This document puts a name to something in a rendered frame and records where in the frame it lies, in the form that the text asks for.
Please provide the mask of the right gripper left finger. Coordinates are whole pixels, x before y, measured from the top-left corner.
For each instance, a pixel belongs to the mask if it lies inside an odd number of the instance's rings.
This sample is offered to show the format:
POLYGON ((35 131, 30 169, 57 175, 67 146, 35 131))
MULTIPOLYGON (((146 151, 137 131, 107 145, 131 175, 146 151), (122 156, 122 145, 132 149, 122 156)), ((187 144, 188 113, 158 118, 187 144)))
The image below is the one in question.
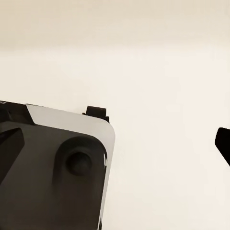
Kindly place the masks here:
POLYGON ((0 184, 25 145, 20 127, 0 133, 0 184))

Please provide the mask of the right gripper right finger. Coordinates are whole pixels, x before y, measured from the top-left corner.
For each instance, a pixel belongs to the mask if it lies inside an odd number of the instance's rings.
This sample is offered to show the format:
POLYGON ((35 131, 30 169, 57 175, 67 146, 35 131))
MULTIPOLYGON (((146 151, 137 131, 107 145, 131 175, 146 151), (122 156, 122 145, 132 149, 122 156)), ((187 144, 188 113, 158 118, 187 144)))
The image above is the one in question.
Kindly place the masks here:
POLYGON ((230 166, 230 129, 223 127, 218 129, 215 145, 230 166))

